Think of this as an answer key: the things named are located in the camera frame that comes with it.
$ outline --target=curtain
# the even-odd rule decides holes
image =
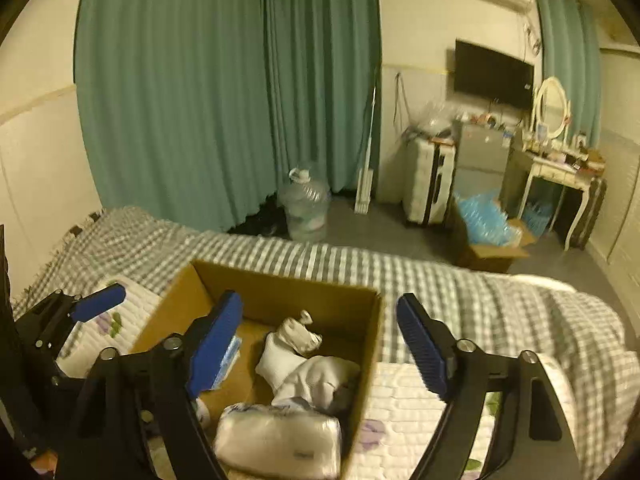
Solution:
[[[591,8],[578,0],[537,0],[544,42],[544,77],[557,77],[571,100],[570,139],[600,138],[600,49]]]
[[[380,72],[378,0],[262,4],[278,177],[285,180],[289,168],[313,161],[332,190],[351,187]],[[379,121],[374,125],[375,146]]]
[[[81,0],[74,76],[102,203],[222,229],[276,191],[261,0]]]

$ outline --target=white suitcase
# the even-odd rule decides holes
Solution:
[[[402,207],[417,224],[444,222],[455,167],[456,149],[416,137],[406,149]]]

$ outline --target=blue gripper pad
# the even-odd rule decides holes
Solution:
[[[427,389],[438,394],[440,399],[447,397],[447,366],[442,355],[431,339],[424,323],[420,320],[412,305],[405,296],[401,296],[396,304],[396,317],[415,365],[418,367],[422,382]]]
[[[119,283],[113,283],[103,290],[78,300],[71,311],[71,319],[86,323],[110,308],[121,304],[127,295],[126,289]]]
[[[242,300],[237,292],[230,290],[222,295],[208,316],[194,320],[185,334],[185,338],[190,336],[191,332],[200,339],[190,360],[190,376],[187,382],[190,399],[193,400],[200,392],[210,389],[216,380],[226,349],[241,321]],[[208,332],[198,334],[198,329],[206,329],[206,324],[209,323]]]

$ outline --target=suitcase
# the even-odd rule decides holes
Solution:
[[[406,155],[402,208],[407,221],[441,224],[449,204],[455,147],[417,137],[407,145]]]
[[[569,240],[571,247],[578,247],[584,249],[593,231],[593,226],[598,218],[604,195],[607,192],[607,181],[602,177],[594,177],[591,180],[591,187],[589,188],[589,202],[587,208],[584,210],[578,225],[576,226],[574,233]],[[558,233],[562,240],[566,239],[567,233],[571,224],[574,222],[574,218],[580,203],[582,202],[582,192],[577,189],[567,188],[564,192],[564,200],[560,206],[558,212],[558,218],[554,225],[554,231]]]

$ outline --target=white quilted mattress pad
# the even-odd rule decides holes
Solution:
[[[123,276],[104,280],[96,290],[115,282],[126,288],[125,301],[85,323],[71,354],[57,359],[60,369],[70,377],[85,377],[103,348],[113,346],[121,354],[128,353],[158,307],[157,294]],[[575,403],[568,380],[551,357],[539,357],[574,433]],[[415,365],[377,363],[348,478],[408,479],[430,442],[444,407],[444,402],[426,389]],[[473,467],[463,478],[478,477],[493,428],[494,417],[486,404],[470,455]]]

